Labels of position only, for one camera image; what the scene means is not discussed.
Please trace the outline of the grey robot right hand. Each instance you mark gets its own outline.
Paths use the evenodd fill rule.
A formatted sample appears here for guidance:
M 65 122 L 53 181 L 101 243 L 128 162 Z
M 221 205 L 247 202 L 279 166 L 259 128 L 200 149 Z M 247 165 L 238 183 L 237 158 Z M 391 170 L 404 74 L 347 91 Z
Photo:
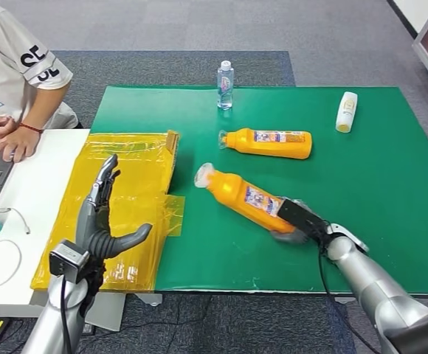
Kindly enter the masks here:
M 321 247 L 332 240 L 327 232 L 327 222 L 299 199 L 283 198 L 277 216 L 293 227 L 293 231 L 286 233 L 270 231 L 270 235 L 278 242 L 304 244 L 313 240 Z

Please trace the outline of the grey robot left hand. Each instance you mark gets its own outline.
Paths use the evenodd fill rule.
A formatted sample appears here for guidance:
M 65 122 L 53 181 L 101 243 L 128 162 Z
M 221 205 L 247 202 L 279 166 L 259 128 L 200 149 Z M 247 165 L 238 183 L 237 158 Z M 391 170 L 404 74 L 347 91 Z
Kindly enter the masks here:
M 94 257 L 112 259 L 145 241 L 152 229 L 144 223 L 137 230 L 121 237 L 111 235 L 109 202 L 114 181 L 120 174 L 118 156 L 106 159 L 79 209 L 75 243 Z

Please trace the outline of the person's left hand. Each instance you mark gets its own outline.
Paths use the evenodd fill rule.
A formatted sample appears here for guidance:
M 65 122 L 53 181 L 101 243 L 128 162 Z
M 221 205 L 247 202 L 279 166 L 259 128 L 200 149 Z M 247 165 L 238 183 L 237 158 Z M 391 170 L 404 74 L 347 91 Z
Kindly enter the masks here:
M 21 123 L 13 131 L 0 139 L 0 158 L 5 162 L 18 163 L 34 154 L 42 131 Z

